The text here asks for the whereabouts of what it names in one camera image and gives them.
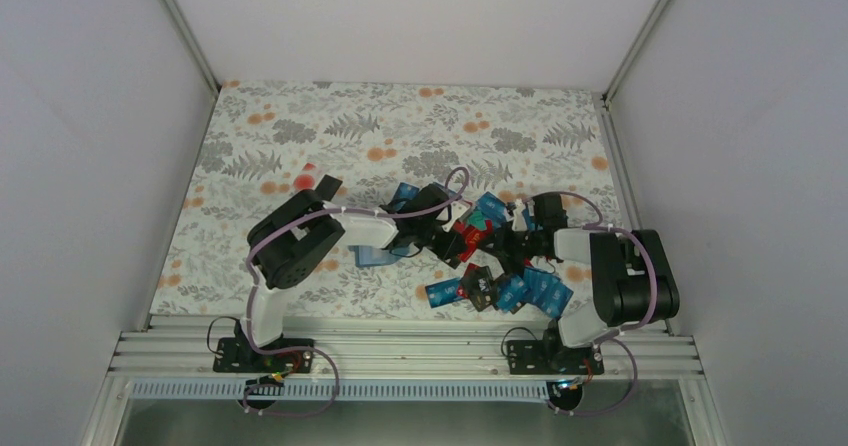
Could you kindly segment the teal leather card holder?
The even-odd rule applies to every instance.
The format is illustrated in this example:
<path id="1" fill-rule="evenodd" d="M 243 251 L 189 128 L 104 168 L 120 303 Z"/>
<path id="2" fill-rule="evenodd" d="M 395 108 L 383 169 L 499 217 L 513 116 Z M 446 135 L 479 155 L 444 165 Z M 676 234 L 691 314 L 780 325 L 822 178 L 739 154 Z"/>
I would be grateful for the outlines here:
<path id="1" fill-rule="evenodd" d="M 369 246 L 350 246 L 354 263 L 358 268 L 382 267 L 395 264 L 400 257 L 391 251 L 376 249 Z"/>

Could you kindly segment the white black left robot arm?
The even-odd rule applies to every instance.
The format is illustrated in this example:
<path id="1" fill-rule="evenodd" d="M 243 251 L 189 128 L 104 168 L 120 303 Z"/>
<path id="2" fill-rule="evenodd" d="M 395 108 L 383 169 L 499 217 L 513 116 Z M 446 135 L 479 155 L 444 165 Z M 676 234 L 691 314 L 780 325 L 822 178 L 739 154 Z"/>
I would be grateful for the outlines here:
<path id="1" fill-rule="evenodd" d="M 365 249 L 380 257 L 430 250 L 451 267 L 466 250 L 455 223 L 470 210 L 460 194 L 438 184 L 375 209 L 333 203 L 339 181 L 325 178 L 297 192 L 248 233 L 246 259 L 254 288 L 241 329 L 239 358 L 255 371 L 270 368 L 283 336 L 283 293 L 302 283 L 334 249 Z"/>

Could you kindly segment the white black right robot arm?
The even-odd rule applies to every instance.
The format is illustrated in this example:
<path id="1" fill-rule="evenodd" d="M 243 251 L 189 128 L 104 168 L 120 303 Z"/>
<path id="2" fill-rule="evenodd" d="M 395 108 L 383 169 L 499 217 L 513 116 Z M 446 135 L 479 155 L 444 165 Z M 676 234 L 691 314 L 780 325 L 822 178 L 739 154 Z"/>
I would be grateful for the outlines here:
<path id="1" fill-rule="evenodd" d="M 479 249 L 506 276 L 497 307 L 537 307 L 558 336 L 541 350 L 544 365 L 565 373 L 580 348 L 675 316 L 679 292 L 658 233 L 627 231 L 597 219 L 569 223 L 563 192 L 515 201 Z"/>

